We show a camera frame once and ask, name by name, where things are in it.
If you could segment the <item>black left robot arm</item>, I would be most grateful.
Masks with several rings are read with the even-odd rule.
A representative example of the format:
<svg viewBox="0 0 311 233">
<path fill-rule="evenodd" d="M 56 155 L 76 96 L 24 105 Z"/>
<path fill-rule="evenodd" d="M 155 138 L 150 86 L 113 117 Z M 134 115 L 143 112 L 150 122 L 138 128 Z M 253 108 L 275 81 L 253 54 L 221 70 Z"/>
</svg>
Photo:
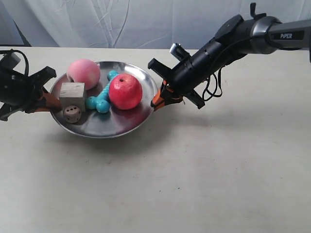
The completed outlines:
<svg viewBox="0 0 311 233">
<path fill-rule="evenodd" d="M 56 71 L 45 67 L 31 76 L 17 71 L 0 69 L 0 108 L 1 121 L 16 112 L 58 112 L 62 110 L 60 100 L 52 95 L 44 84 L 56 77 Z"/>
</svg>

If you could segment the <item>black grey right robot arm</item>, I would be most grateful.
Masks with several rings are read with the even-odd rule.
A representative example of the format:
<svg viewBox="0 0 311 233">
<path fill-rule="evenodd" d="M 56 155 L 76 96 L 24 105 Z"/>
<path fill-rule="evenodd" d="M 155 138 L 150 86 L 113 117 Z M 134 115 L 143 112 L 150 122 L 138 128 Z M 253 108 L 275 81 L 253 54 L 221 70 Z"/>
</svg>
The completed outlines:
<svg viewBox="0 0 311 233">
<path fill-rule="evenodd" d="M 202 108 L 212 97 L 218 98 L 222 69 L 248 54 L 271 54 L 276 50 L 311 48 L 311 21 L 309 19 L 282 23 L 265 13 L 256 14 L 256 3 L 250 4 L 251 19 L 236 15 L 225 22 L 214 37 L 194 55 L 174 43 L 170 54 L 179 62 L 169 68 L 156 59 L 148 63 L 162 79 L 162 85 L 151 100 L 157 110 L 166 105 L 189 99 Z"/>
</svg>

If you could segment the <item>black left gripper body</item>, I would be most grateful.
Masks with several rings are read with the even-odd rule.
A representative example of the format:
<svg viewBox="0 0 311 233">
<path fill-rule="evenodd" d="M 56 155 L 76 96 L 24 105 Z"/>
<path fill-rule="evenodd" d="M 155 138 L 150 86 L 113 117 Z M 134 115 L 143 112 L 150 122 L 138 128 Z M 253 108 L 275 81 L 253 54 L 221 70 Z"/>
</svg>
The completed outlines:
<svg viewBox="0 0 311 233">
<path fill-rule="evenodd" d="M 30 114 L 30 110 L 40 107 L 42 87 L 56 77 L 56 71 L 45 67 L 37 73 L 27 76 L 12 69 L 0 68 L 0 108 L 1 121 L 18 111 Z"/>
</svg>

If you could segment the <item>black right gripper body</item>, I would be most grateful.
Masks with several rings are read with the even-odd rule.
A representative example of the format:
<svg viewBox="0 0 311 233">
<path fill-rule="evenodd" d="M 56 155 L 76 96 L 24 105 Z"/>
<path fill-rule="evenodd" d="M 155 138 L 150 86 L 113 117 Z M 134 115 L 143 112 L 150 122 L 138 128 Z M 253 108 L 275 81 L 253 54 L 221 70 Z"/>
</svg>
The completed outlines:
<svg viewBox="0 0 311 233">
<path fill-rule="evenodd" d="M 182 101 L 183 98 L 187 98 L 198 109 L 205 105 L 205 101 L 194 90 L 200 84 L 201 80 L 198 79 L 197 69 L 192 66 L 189 59 L 181 61 L 171 69 L 154 58 L 148 63 L 148 69 L 154 71 L 163 81 L 168 83 L 170 97 L 182 97 Z"/>
</svg>

